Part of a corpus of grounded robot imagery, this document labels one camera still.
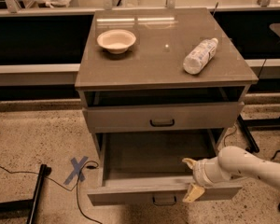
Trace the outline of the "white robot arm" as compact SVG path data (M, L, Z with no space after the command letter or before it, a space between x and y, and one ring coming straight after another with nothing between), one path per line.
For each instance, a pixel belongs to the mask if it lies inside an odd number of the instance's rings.
M192 171L194 183L189 185L184 203L193 203L215 184L231 182L236 177L254 178L280 190L280 163L260 159L240 147L222 148L212 159L182 160Z

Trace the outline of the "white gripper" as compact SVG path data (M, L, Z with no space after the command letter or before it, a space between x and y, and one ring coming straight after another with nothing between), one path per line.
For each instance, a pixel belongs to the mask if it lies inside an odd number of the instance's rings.
M184 203L195 202L204 195L204 187L214 186L216 183L220 183L223 180L217 158L199 161L191 158L184 158L182 162L184 162L190 170L193 170L193 178L198 184L189 185L188 191L183 198Z

